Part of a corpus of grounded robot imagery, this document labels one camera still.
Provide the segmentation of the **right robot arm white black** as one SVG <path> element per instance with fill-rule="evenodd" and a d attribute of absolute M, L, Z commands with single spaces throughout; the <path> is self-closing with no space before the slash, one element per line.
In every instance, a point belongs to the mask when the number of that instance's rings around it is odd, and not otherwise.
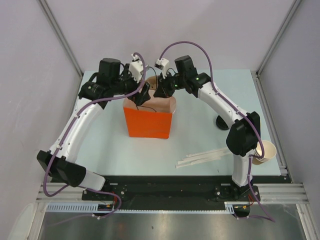
<path fill-rule="evenodd" d="M 176 90 L 184 89 L 209 105 L 225 122 L 228 129 L 226 145 L 233 154 L 233 173 L 231 176 L 231 196 L 242 201 L 248 196 L 252 186 L 250 157 L 254 154 L 261 137 L 261 121 L 257 112 L 244 111 L 236 106 L 215 84 L 211 77 L 199 73 L 194 67 L 189 55 L 177 58 L 175 61 L 177 73 L 168 72 L 169 60 L 157 59 L 154 66 L 161 70 L 157 78 L 156 98 L 168 98 Z"/>

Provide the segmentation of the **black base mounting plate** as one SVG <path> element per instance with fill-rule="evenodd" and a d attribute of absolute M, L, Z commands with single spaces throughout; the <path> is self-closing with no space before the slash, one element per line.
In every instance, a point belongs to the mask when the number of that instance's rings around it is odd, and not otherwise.
<path fill-rule="evenodd" d="M 290 184 L 288 176 L 254 176 L 252 187 L 236 186 L 231 176 L 112 176 L 105 177 L 102 193 L 67 187 L 53 199 L 57 202 L 110 203 L 116 194 L 121 210 L 210 211 L 225 202 L 245 203 L 260 197 L 265 186 Z"/>

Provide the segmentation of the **orange paper bag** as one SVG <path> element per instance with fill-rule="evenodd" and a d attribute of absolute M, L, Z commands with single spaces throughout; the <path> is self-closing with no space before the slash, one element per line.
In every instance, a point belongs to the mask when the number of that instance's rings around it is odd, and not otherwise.
<path fill-rule="evenodd" d="M 169 98 L 154 97 L 155 90 L 149 89 L 150 100 L 136 106 L 128 98 L 123 101 L 123 111 L 128 135 L 131 138 L 168 139 L 177 101 Z"/>

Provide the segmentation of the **stack of paper cups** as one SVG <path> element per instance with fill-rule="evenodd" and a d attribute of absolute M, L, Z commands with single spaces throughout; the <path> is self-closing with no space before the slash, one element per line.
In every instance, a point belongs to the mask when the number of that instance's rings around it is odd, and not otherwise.
<path fill-rule="evenodd" d="M 252 163 L 254 165 L 261 165 L 263 163 L 269 162 L 272 158 L 274 158 L 277 154 L 276 146 L 268 141 L 268 140 L 262 140 L 262 147 L 260 146 L 260 143 L 257 143 L 257 147 L 254 150 L 254 156 L 252 157 Z"/>

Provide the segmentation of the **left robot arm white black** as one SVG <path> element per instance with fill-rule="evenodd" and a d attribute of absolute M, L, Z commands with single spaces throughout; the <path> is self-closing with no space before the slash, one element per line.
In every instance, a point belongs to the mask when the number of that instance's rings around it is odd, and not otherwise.
<path fill-rule="evenodd" d="M 73 114 L 55 143 L 49 150 L 37 154 L 45 171 L 44 183 L 52 177 L 67 186 L 90 189 L 100 200 L 110 196 L 111 188 L 103 176 L 76 163 L 78 153 L 91 124 L 107 103 L 129 97 L 141 100 L 140 89 L 145 84 L 146 72 L 147 65 L 137 52 L 127 64 L 114 58 L 100 61 L 98 72 L 81 86 Z"/>

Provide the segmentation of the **aluminium frame rail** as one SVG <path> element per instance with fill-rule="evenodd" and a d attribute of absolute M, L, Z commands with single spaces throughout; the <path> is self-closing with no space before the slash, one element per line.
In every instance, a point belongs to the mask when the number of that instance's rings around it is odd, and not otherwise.
<path fill-rule="evenodd" d="M 302 183 L 257 184 L 260 201 L 266 204 L 304 204 L 308 197 Z"/>

